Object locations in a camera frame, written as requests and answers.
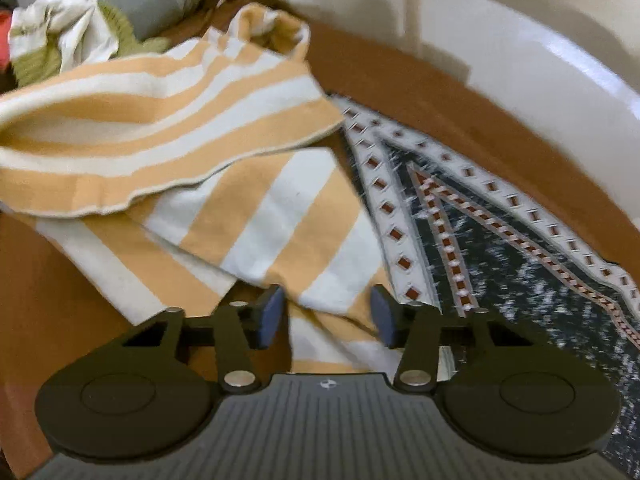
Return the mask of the white green crumpled cloth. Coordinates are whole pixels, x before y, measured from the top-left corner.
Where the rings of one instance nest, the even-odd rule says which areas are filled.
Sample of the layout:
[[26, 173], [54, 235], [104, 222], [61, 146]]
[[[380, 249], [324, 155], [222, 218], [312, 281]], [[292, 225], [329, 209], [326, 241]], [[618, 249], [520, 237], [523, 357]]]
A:
[[137, 40], [126, 15], [103, 0], [36, 0], [12, 13], [10, 63], [19, 87], [112, 58], [163, 53], [169, 40]]

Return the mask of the patterned dark table mat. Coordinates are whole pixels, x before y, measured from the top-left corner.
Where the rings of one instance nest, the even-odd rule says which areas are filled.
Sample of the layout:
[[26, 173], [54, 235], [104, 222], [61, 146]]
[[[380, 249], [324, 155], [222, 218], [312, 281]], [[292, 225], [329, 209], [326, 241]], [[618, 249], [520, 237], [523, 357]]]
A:
[[346, 96], [342, 139], [401, 301], [535, 324], [606, 375], [622, 412], [604, 458], [639, 474], [639, 287], [507, 180]]

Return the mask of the orange white striped garment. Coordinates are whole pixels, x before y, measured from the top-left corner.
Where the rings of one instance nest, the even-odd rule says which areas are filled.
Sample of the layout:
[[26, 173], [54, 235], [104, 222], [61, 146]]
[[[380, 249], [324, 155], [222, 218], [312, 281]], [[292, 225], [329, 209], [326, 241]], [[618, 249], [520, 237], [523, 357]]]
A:
[[243, 6], [163, 54], [81, 65], [1, 101], [1, 206], [58, 246], [129, 322], [212, 312], [281, 285], [298, 372], [393, 373], [369, 292], [386, 284], [367, 209], [320, 140], [343, 118], [310, 30]]

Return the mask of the red item at edge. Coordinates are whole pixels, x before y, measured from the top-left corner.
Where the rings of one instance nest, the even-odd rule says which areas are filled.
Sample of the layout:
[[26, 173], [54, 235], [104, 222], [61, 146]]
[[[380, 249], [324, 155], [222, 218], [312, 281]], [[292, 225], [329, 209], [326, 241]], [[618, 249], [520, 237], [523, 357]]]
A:
[[12, 11], [0, 10], [0, 72], [10, 64], [9, 32], [12, 24]]

